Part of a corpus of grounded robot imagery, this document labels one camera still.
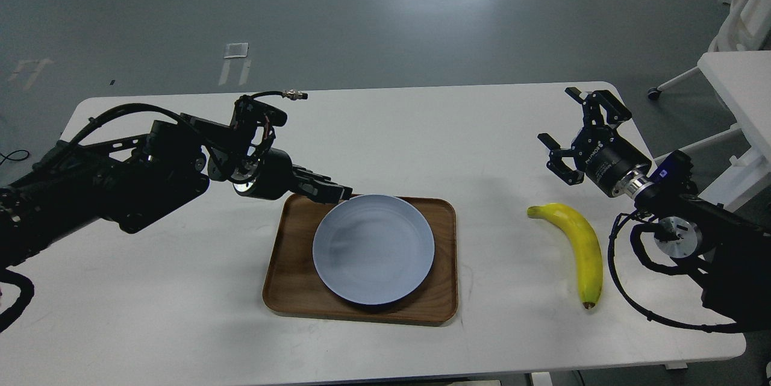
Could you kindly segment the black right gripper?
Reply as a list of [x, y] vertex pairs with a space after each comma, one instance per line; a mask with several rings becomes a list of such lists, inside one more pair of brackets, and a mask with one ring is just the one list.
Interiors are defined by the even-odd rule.
[[[582, 128], [571, 148], [562, 148], [548, 133], [538, 134], [549, 151], [547, 168], [567, 185], [582, 183], [586, 175], [609, 198], [620, 196], [619, 182], [629, 172], [647, 172], [652, 167], [644, 153], [616, 133], [632, 119], [632, 112], [609, 90], [582, 92], [567, 87], [565, 92], [582, 108]], [[567, 166], [565, 158], [573, 158], [576, 169]]]

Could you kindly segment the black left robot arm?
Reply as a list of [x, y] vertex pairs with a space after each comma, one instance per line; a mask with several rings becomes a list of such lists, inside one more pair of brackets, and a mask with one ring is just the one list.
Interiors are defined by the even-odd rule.
[[2, 312], [2, 329], [21, 317], [35, 295], [13, 266], [97, 220], [134, 234], [230, 182], [239, 196], [276, 200], [286, 192], [336, 204], [352, 189], [293, 164], [273, 147], [286, 112], [261, 102], [272, 92], [243, 95], [228, 125], [154, 104], [119, 104], [69, 141], [58, 141], [31, 172], [2, 187], [3, 284], [19, 289]]

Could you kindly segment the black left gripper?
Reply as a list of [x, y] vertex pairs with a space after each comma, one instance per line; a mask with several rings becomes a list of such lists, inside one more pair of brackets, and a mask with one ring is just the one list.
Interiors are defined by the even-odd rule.
[[312, 202], [338, 204], [352, 196], [352, 188], [334, 183], [330, 177], [293, 166], [287, 152], [272, 148], [265, 158], [258, 177], [253, 182], [233, 185], [239, 196], [276, 200], [292, 191]]

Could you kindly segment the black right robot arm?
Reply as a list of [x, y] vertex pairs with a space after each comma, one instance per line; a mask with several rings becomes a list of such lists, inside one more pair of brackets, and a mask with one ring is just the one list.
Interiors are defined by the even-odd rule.
[[[609, 90], [565, 92], [582, 109], [582, 128], [567, 148], [547, 133], [547, 167], [567, 185], [589, 178], [609, 198], [627, 196], [633, 213], [620, 213], [608, 241], [610, 277], [620, 295], [647, 320], [705, 333], [749, 333], [769, 329], [769, 229], [696, 196], [691, 159], [670, 153], [657, 167], [620, 136], [631, 112]], [[701, 303], [731, 320], [727, 325], [689, 325], [644, 308], [620, 283], [615, 240], [625, 222], [642, 266], [667, 276], [688, 276], [702, 290]]]

